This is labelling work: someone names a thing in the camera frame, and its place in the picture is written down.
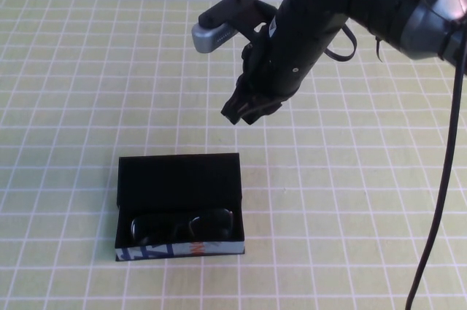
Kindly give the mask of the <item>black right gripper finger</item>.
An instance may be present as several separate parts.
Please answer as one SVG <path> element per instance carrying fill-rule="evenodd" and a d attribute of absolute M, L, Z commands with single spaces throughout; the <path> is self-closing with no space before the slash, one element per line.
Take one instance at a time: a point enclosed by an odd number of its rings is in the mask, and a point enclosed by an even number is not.
<path fill-rule="evenodd" d="M 275 113 L 285 100 L 260 96 L 245 96 L 240 101 L 241 119 L 252 125 L 264 116 Z"/>
<path fill-rule="evenodd" d="M 230 123 L 237 124 L 254 110 L 254 102 L 251 94 L 235 91 L 224 104 L 221 114 Z"/>

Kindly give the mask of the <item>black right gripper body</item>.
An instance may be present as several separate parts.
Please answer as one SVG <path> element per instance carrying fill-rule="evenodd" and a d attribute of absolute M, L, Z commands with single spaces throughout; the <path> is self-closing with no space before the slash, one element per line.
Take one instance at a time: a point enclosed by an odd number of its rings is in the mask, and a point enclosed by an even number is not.
<path fill-rule="evenodd" d="M 274 19 L 242 51 L 243 73 L 237 83 L 243 108 L 256 108 L 290 98 L 348 17 L 303 3 L 284 0 Z"/>

